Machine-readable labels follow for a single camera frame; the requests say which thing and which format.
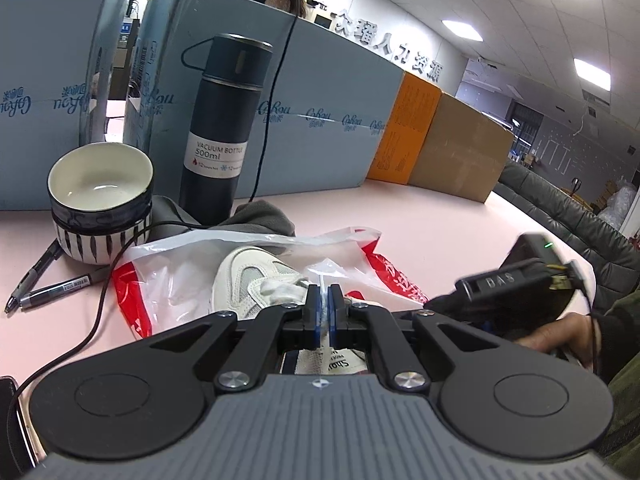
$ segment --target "bowl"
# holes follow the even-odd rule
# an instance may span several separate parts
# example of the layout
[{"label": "bowl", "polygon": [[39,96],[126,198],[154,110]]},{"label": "bowl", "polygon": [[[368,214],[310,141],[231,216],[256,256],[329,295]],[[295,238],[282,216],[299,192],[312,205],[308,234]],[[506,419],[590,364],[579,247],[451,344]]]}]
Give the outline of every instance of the bowl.
[{"label": "bowl", "polygon": [[[91,264],[111,262],[148,226],[153,165],[117,142],[81,146],[57,161],[47,179],[56,236],[66,254]],[[146,234],[137,243],[144,243]]]}]

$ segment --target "dark blue vacuum bottle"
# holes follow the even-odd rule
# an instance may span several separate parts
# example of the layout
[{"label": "dark blue vacuum bottle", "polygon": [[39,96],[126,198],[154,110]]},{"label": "dark blue vacuum bottle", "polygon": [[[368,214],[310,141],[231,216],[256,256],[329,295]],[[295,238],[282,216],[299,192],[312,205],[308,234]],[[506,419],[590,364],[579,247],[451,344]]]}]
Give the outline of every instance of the dark blue vacuum bottle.
[{"label": "dark blue vacuum bottle", "polygon": [[231,213],[272,50],[269,43],[235,34],[211,41],[191,117],[179,201],[203,225],[217,225]]}]

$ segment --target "gray ribbed surface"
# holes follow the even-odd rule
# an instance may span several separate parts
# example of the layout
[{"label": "gray ribbed surface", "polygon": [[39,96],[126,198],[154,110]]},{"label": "gray ribbed surface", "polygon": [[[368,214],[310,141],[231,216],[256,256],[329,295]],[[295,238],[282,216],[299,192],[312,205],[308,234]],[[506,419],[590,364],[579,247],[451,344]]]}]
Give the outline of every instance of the gray ribbed surface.
[{"label": "gray ribbed surface", "polygon": [[89,464],[52,455],[28,480],[603,480],[593,455],[527,465],[460,442],[422,398],[391,393],[375,376],[270,376],[227,395],[188,438],[152,457]]}]

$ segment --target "gray cloth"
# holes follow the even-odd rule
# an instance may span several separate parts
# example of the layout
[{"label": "gray cloth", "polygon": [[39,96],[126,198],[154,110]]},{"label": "gray cloth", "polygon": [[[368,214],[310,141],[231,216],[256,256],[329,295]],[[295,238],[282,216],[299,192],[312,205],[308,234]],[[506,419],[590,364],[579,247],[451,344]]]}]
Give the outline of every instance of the gray cloth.
[{"label": "gray cloth", "polygon": [[[178,220],[189,224],[199,224],[184,209],[165,196],[154,195],[151,221],[153,223]],[[234,214],[215,227],[209,229],[237,231],[241,233],[275,234],[295,236],[296,227],[285,214],[273,204],[257,200],[241,204]],[[151,229],[148,241],[160,240],[188,231],[187,227],[164,225]]]}]

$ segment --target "light blue cardboard box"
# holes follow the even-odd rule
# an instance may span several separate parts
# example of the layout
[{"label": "light blue cardboard box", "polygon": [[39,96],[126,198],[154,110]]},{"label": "light blue cardboard box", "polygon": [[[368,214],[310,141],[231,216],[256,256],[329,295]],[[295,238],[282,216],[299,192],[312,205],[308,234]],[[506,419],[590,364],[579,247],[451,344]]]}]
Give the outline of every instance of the light blue cardboard box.
[{"label": "light blue cardboard box", "polygon": [[[251,0],[150,0],[132,66],[124,142],[147,152],[155,192],[179,196],[200,72],[182,53],[220,33],[274,46],[236,196],[254,187],[267,100],[293,16]],[[210,43],[185,53],[204,66]],[[276,83],[258,195],[359,186],[394,104],[402,69],[304,20],[294,29]]]},{"label": "light blue cardboard box", "polygon": [[0,0],[0,9],[0,210],[48,209],[53,164],[104,140],[127,0]]}]

